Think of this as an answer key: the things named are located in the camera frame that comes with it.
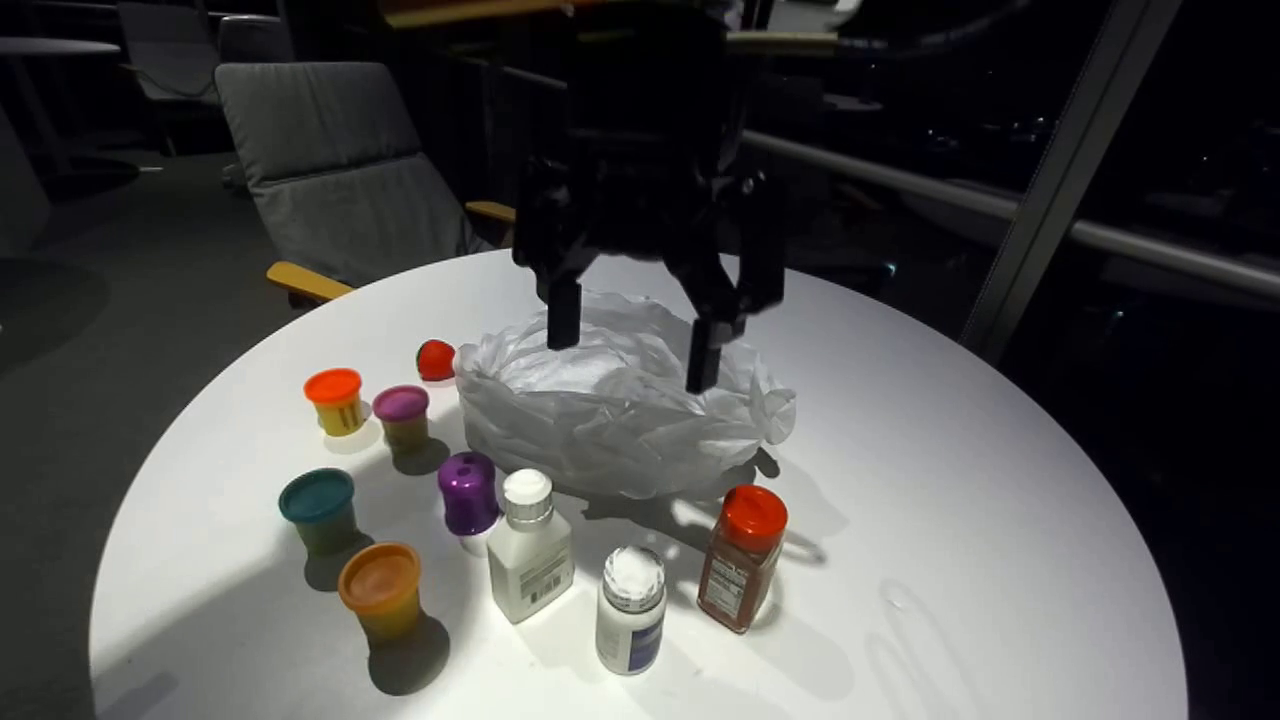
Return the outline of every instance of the office chair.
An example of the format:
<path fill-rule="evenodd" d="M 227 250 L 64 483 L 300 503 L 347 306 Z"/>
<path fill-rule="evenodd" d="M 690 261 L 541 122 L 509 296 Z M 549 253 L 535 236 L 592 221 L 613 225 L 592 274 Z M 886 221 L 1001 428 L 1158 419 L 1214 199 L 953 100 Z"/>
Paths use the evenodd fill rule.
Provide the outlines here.
<path fill-rule="evenodd" d="M 218 88 L 282 253 L 270 280 L 291 299 L 334 299 L 353 284 L 486 250 L 421 152 L 387 70 L 219 65 Z M 491 199 L 469 211 L 515 221 Z"/>

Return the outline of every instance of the plastic bag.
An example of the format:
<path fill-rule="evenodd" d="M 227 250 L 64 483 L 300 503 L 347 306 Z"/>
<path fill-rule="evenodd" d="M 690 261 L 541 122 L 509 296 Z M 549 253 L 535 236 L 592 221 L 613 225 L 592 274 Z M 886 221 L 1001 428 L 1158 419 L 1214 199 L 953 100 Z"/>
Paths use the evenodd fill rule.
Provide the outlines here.
<path fill-rule="evenodd" d="M 553 354 L 544 318 L 463 344 L 469 444 L 499 470 L 544 470 L 574 498 L 721 498 L 792 436 L 798 394 L 736 342 L 721 385 L 691 395 L 686 355 L 690 321 L 615 294 L 586 299 L 577 347 Z"/>

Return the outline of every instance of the purple cup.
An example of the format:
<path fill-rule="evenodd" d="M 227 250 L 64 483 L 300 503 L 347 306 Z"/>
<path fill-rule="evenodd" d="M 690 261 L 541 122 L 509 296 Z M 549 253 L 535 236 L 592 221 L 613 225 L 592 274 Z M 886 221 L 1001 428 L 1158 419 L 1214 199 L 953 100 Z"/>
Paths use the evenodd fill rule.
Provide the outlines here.
<path fill-rule="evenodd" d="M 486 454 L 455 454 L 441 466 L 446 526 L 453 535 L 479 535 L 498 518 L 498 470 Z"/>

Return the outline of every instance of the dark floor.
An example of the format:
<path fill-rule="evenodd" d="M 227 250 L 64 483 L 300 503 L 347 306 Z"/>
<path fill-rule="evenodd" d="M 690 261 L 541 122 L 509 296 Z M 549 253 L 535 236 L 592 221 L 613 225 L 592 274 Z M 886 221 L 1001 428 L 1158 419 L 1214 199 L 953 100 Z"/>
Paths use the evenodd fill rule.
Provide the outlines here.
<path fill-rule="evenodd" d="M 116 503 L 194 394 L 291 318 L 259 280 L 270 236 L 253 205 L 219 191 L 219 164 L 163 159 L 160 178 L 64 205 L 34 257 L 0 261 L 0 567 L 13 576 L 0 598 L 3 720 L 92 715 L 87 591 Z M 891 197 L 806 172 L 790 184 L 801 270 L 871 287 L 944 333 L 960 327 L 990 250 Z M 1269 615 L 1280 603 L 1280 487 L 1258 454 L 1277 423 L 1250 432 L 1250 449 L 1218 432 L 1250 428 L 1239 380 L 1262 387 L 1269 370 L 1250 377 L 1230 359 L 1269 355 L 1277 321 L 1230 311 L 1239 326 L 1230 327 L 1206 318 L 1223 354 L 1179 359 L 1183 344 L 1206 344 L 1183 337 L 1189 311 L 1161 318 L 1176 306 L 1149 299 L 1115 326 L 1113 306 L 1113 294 L 1098 294 L 1094 318 L 1060 333 L 1056 359 L 1027 372 L 1027 387 L 1104 466 L 1149 533 L 1183 627 L 1191 715 L 1277 715 L 1280 636 Z"/>

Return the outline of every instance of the yellow cup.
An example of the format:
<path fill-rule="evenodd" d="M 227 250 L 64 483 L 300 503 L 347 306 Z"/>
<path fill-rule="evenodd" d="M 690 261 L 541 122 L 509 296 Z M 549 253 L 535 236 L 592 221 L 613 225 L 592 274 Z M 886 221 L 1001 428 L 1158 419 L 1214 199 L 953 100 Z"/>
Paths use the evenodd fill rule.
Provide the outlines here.
<path fill-rule="evenodd" d="M 356 613 L 370 643 L 387 643 L 421 624 L 421 563 L 409 544 L 370 544 L 356 552 L 336 587 Z"/>
<path fill-rule="evenodd" d="M 308 402 L 317 406 L 317 419 L 330 436 L 353 436 L 366 423 L 360 411 L 360 372 L 330 370 L 306 385 Z"/>

